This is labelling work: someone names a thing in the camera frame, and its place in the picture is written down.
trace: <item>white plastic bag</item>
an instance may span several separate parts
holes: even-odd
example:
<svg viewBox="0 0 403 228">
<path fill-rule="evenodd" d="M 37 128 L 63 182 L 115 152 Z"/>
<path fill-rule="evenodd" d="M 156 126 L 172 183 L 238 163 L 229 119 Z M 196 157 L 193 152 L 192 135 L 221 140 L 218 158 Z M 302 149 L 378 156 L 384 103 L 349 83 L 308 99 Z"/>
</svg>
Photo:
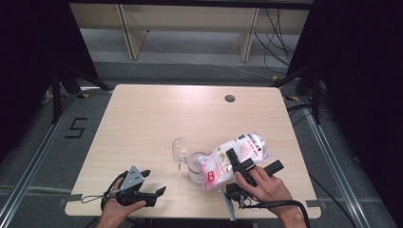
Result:
<svg viewBox="0 0 403 228">
<path fill-rule="evenodd" d="M 271 155 L 266 142 L 258 133 L 242 134 L 232 141 L 221 144 L 209 155 L 199 158 L 204 190 L 215 189 L 234 177 L 231 162 L 226 155 L 231 148 L 234 149 L 240 162 L 251 158 L 254 163 L 259 163 Z"/>
</svg>

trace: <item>gray floor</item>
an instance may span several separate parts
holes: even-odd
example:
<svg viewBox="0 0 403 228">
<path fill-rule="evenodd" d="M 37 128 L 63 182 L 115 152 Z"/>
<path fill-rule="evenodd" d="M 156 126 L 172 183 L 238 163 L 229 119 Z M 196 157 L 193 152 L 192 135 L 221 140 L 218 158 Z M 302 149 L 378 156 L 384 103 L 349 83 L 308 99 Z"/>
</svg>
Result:
<svg viewBox="0 0 403 228">
<path fill-rule="evenodd" d="M 264 66 L 264 49 L 254 41 L 247 63 L 240 61 L 236 34 L 209 32 L 152 31 L 147 37 L 139 59 L 129 61 L 123 35 L 117 30 L 84 29 L 83 34 L 91 57 L 103 82 L 115 86 L 132 84 L 189 84 L 228 86 L 269 86 L 272 77 L 282 76 Z M 294 48 L 297 36 L 285 36 L 285 43 Z M 285 60 L 282 51 L 276 53 Z M 286 66 L 272 57 L 267 65 L 274 70 L 286 71 Z M 297 82 L 285 85 L 284 96 L 295 95 Z M 81 82 L 82 86 L 91 86 Z M 29 189 L 13 214 L 9 227 L 85 227 L 92 218 L 69 217 L 64 213 L 65 200 L 83 165 L 96 129 L 106 109 L 110 93 L 90 91 L 88 98 L 72 98 L 73 102 L 61 122 L 60 129 L 41 161 Z M 286 101 L 287 106 L 299 105 L 300 101 Z M 382 200 L 358 163 L 351 160 L 354 152 L 346 143 L 332 114 L 326 106 L 320 108 L 323 132 L 349 186 L 358 198 L 363 214 L 371 227 L 395 227 Z M 44 104 L 35 115 L 20 146 L 11 151 L 0 165 L 0 200 L 5 202 L 11 190 L 19 183 L 31 158 L 41 145 L 51 127 L 52 105 Z M 86 130 L 80 139 L 67 139 L 77 132 L 69 130 L 75 118 L 86 118 L 77 123 Z M 309 116 L 299 109 L 290 116 L 308 171 L 345 208 L 346 203 L 336 184 L 332 170 L 326 161 L 312 127 Z M 322 216 L 311 219 L 313 227 L 352 227 L 350 221 L 337 205 L 316 183 L 317 198 L 321 202 Z M 159 227 L 185 227 L 184 223 L 166 225 L 160 220 Z M 280 227 L 276 219 L 255 221 L 259 227 Z"/>
</svg>

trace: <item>red label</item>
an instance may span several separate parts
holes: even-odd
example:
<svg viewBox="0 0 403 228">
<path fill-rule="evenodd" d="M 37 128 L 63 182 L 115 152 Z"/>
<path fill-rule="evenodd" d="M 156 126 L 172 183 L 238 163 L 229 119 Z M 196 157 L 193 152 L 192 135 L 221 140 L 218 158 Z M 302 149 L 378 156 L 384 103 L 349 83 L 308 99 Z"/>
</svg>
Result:
<svg viewBox="0 0 403 228">
<path fill-rule="evenodd" d="M 213 181 L 214 180 L 214 173 L 213 171 L 208 172 L 208 180 Z"/>
</svg>

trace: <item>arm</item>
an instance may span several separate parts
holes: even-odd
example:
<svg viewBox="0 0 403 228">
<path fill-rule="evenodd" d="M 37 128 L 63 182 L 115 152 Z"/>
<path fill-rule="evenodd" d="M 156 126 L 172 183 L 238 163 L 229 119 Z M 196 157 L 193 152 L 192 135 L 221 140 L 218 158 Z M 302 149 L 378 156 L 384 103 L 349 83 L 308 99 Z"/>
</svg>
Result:
<svg viewBox="0 0 403 228">
<path fill-rule="evenodd" d="M 118 189 L 122 180 L 123 179 L 119 179 L 116 181 L 112 189 Z M 145 201 L 138 201 L 129 206 L 122 206 L 114 197 L 115 194 L 112 194 L 105 204 L 100 221 L 97 225 L 98 228 L 117 228 L 125 223 L 131 213 L 145 206 Z"/>
<path fill-rule="evenodd" d="M 259 201 L 268 202 L 293 199 L 283 181 L 274 176 L 269 177 L 263 168 L 257 166 L 249 174 L 255 180 L 258 185 L 257 187 L 247 183 L 239 172 L 235 173 L 235 177 L 240 187 L 252 194 Z M 278 216 L 282 225 L 286 228 L 306 227 L 303 215 L 296 206 L 280 206 L 271 208 L 270 211 Z"/>
</svg>

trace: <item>person's left hand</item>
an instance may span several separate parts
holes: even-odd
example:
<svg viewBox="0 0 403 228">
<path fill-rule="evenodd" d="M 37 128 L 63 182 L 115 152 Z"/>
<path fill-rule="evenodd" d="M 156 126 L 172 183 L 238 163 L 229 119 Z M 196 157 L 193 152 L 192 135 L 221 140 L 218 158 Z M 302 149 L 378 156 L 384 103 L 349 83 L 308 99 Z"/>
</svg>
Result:
<svg viewBox="0 0 403 228">
<path fill-rule="evenodd" d="M 116 190 L 119 187 L 119 184 L 122 182 L 123 178 L 120 178 L 116 181 L 112 190 Z M 127 220 L 128 216 L 131 213 L 143 208 L 145 206 L 145 201 L 138 201 L 128 206 L 122 206 L 115 199 L 116 194 L 111 194 L 109 196 L 109 200 L 106 202 L 104 206 L 104 210 L 101 215 L 100 222 L 97 227 L 99 228 L 116 228 L 120 225 L 124 224 Z"/>
</svg>

